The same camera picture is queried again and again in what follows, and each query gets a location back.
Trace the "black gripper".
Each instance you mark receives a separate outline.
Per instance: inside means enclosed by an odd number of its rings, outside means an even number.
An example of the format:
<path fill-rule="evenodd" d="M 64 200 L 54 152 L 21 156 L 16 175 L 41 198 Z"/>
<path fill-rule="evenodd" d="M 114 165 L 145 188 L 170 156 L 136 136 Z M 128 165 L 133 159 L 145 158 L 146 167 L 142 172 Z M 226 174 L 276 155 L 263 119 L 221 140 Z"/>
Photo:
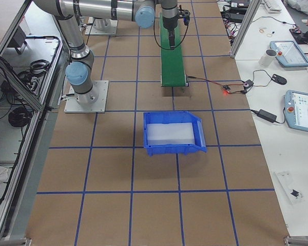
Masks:
<path fill-rule="evenodd" d="M 179 19 L 178 15 L 172 18 L 168 18 L 164 16 L 162 17 L 163 26 L 168 31 L 170 49 L 175 48 L 175 28 L 177 27 L 178 19 Z"/>

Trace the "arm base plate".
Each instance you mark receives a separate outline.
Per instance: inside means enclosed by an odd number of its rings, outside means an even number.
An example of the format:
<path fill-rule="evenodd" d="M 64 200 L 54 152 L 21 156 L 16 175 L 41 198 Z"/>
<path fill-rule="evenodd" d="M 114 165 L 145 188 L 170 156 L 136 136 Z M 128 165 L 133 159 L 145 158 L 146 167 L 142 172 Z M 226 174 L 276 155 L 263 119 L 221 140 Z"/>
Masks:
<path fill-rule="evenodd" d="M 90 17 L 87 24 L 85 35 L 111 36 L 116 35 L 118 21 Z"/>
<path fill-rule="evenodd" d="M 108 80 L 93 80 L 92 90 L 87 94 L 75 94 L 70 86 L 69 94 L 66 97 L 65 113 L 104 113 L 106 109 Z"/>

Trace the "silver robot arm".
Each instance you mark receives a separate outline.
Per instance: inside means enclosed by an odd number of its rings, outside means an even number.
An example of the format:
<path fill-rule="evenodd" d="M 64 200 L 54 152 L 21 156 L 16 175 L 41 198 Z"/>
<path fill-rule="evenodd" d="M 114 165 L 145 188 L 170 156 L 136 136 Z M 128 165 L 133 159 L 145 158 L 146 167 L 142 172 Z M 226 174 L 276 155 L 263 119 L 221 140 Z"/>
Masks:
<path fill-rule="evenodd" d="M 79 105 L 99 100 L 99 84 L 93 77 L 94 53 L 88 46 L 92 31 L 101 35 L 116 32 L 118 21 L 129 21 L 139 28 L 153 28 L 160 48 L 161 86 L 188 85 L 183 65 L 179 21 L 189 25 L 190 13 L 177 1 L 35 1 L 41 10 L 57 22 L 69 50 L 70 62 L 65 76 Z"/>

